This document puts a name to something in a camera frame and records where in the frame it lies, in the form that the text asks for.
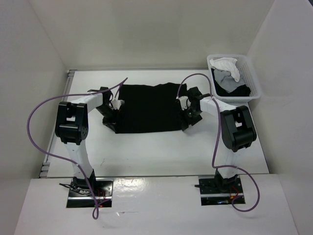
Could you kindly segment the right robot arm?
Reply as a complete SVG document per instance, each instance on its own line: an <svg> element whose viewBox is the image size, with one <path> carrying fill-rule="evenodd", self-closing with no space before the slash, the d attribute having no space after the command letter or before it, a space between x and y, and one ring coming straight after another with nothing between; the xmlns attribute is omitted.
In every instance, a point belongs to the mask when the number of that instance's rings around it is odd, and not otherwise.
<svg viewBox="0 0 313 235"><path fill-rule="evenodd" d="M197 87L190 88L187 95L177 97L176 103L183 131L202 120L201 113L217 118L217 139L212 157L215 169L213 187L226 192L238 177L238 158L257 138L249 108L230 105L210 94L202 94Z"/></svg>

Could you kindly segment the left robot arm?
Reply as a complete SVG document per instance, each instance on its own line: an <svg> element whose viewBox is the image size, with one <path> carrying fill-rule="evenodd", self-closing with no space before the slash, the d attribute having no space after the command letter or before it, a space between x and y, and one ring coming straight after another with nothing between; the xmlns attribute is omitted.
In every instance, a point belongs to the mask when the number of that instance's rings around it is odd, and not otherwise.
<svg viewBox="0 0 313 235"><path fill-rule="evenodd" d="M86 148L89 133L88 114L96 109L103 116L104 124L113 128L118 112L125 103L124 100L114 97L111 91L104 92L106 89L107 87L101 87L98 90L89 90L77 100L62 101L57 111L55 134L65 145L73 161L72 185L88 196L97 190L94 169L89 162Z"/></svg>

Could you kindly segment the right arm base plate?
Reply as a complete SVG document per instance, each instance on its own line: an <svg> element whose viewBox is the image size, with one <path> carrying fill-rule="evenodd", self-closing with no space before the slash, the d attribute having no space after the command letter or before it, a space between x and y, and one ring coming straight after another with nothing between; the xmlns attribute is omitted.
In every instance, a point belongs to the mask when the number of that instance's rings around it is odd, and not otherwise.
<svg viewBox="0 0 313 235"><path fill-rule="evenodd" d="M194 185L200 191L202 206L217 206L234 204L245 204L241 179L237 178L234 183L225 188L218 188L213 177L199 178L199 182Z"/></svg>

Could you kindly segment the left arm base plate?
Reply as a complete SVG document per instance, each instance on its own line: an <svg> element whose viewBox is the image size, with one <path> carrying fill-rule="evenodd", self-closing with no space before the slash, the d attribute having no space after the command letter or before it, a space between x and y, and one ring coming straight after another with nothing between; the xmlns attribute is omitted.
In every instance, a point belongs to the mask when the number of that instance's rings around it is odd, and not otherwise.
<svg viewBox="0 0 313 235"><path fill-rule="evenodd" d="M95 206L92 194L88 187L74 187L73 182L71 182L70 185L64 184L63 186L69 189L66 205L67 208L93 208ZM112 190L112 179L97 179L94 195L97 203L100 204L99 208L112 207Z"/></svg>

